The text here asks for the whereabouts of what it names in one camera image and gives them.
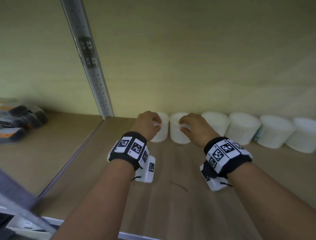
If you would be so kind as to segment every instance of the orange label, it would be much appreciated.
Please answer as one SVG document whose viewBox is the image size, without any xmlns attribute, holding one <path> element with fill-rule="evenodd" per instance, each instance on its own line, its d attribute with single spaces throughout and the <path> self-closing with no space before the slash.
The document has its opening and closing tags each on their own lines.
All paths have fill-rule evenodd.
<svg viewBox="0 0 316 240">
<path fill-rule="evenodd" d="M 13 107 L 0 106 L 0 110 L 2 110 L 2 111 L 9 111 L 11 109 L 13 109 Z"/>
<path fill-rule="evenodd" d="M 14 133 L 0 133 L 0 137 L 9 138 L 13 136 Z"/>
</svg>

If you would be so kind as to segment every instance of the brown scratch mark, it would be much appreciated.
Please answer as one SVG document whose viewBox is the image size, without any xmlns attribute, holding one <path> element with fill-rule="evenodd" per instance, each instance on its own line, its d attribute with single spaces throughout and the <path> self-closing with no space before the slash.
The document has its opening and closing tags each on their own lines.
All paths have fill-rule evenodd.
<svg viewBox="0 0 316 240">
<path fill-rule="evenodd" d="M 180 188 L 181 188 L 183 191 L 185 191 L 186 193 L 188 192 L 188 189 L 187 189 L 186 187 L 184 187 L 184 186 L 182 186 L 182 185 L 180 185 L 180 184 L 178 184 L 178 183 L 174 183 L 174 182 L 172 182 L 172 181 L 170 181 L 170 182 L 171 182 L 171 184 L 174 184 L 174 185 L 180 187 Z"/>
</svg>

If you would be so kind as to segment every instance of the skin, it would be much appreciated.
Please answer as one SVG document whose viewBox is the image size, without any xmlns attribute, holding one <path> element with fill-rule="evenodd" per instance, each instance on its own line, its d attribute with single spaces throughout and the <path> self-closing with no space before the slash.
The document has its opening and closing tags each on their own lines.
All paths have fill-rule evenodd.
<svg viewBox="0 0 316 240">
<path fill-rule="evenodd" d="M 140 114 L 131 131 L 141 133 L 149 141 L 160 130 L 153 121 L 161 123 L 157 113 Z M 201 148 L 219 136 L 200 115 L 190 113 L 179 121 L 184 122 L 191 125 L 191 130 L 181 131 Z M 117 240 L 134 175 L 130 163 L 121 159 L 111 161 L 51 240 Z M 316 239 L 316 210 L 260 168 L 244 163 L 228 174 L 228 180 L 264 239 Z"/>
</svg>

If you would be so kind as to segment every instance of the wall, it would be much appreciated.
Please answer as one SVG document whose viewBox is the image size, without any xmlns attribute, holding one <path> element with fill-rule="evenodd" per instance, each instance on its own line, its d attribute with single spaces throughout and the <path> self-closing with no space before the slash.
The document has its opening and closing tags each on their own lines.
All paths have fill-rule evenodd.
<svg viewBox="0 0 316 240">
<path fill-rule="evenodd" d="M 0 2 L 0 97 L 99 115 L 60 1 Z"/>
<path fill-rule="evenodd" d="M 316 117 L 313 1 L 84 3 L 116 116 Z"/>
</svg>

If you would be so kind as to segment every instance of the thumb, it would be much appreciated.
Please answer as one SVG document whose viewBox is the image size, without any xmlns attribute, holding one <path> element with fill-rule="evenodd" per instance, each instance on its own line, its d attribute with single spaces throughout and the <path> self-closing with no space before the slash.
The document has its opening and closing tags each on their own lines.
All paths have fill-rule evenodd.
<svg viewBox="0 0 316 240">
<path fill-rule="evenodd" d="M 156 131 L 156 134 L 160 131 L 161 129 L 161 126 L 160 125 L 157 125 L 154 127 L 155 131 Z"/>
<path fill-rule="evenodd" d="M 192 133 L 189 129 L 181 127 L 180 131 L 183 132 L 191 140 Z"/>
</svg>

